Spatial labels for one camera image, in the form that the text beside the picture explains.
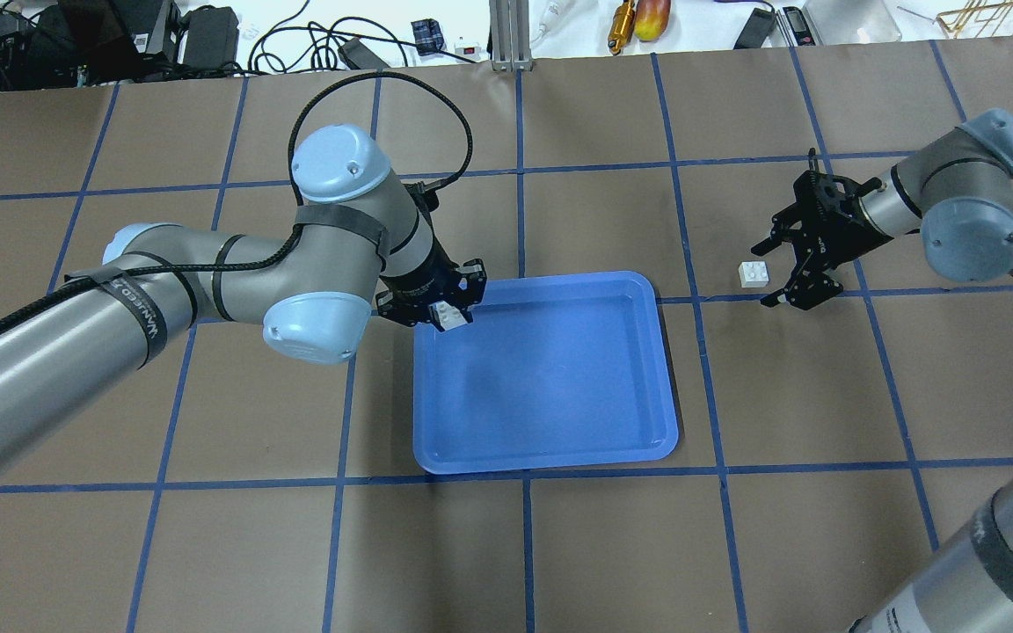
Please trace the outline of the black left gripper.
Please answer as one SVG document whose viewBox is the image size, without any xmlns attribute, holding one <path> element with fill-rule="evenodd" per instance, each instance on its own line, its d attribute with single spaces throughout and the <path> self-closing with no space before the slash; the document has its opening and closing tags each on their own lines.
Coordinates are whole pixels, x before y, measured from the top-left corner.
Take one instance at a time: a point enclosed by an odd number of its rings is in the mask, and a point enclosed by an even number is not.
<svg viewBox="0 0 1013 633">
<path fill-rule="evenodd" d="M 450 331 L 455 329 L 455 306 L 481 304 L 488 280 L 483 260 L 457 264 L 445 249 L 433 247 L 411 272 L 381 278 L 385 291 L 376 297 L 377 312 L 404 327 L 430 324 L 438 332 Z"/>
</svg>

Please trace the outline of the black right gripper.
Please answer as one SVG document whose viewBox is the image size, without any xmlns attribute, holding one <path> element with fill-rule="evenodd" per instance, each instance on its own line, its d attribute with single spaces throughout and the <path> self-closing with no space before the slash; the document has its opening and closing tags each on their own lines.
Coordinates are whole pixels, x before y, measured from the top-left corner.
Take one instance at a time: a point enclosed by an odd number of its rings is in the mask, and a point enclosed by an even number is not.
<svg viewBox="0 0 1013 633">
<path fill-rule="evenodd" d="M 788 244 L 795 257 L 783 288 L 761 297 L 765 308 L 787 304 L 809 311 L 834 299 L 843 292 L 835 270 L 892 240 L 869 220 L 864 205 L 869 193 L 884 191 L 883 180 L 860 184 L 826 173 L 816 148 L 807 159 L 808 169 L 793 181 L 795 201 L 772 216 L 769 235 L 751 247 L 753 256 L 763 257 Z"/>
</svg>

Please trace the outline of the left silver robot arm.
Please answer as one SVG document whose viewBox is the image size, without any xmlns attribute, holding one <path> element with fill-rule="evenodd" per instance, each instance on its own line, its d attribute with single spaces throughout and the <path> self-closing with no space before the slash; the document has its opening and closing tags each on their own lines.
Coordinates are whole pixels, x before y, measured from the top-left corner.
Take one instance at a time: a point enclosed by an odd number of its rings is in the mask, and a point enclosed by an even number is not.
<svg viewBox="0 0 1013 633">
<path fill-rule="evenodd" d="M 254 324 L 281 355 L 335 365 L 378 314 L 447 331 L 487 284 L 458 264 L 431 214 L 454 177 L 402 183 L 358 126 L 290 144 L 295 196 L 282 240 L 160 222 L 116 232 L 102 264 L 0 319 L 0 474 L 201 320 Z"/>
</svg>

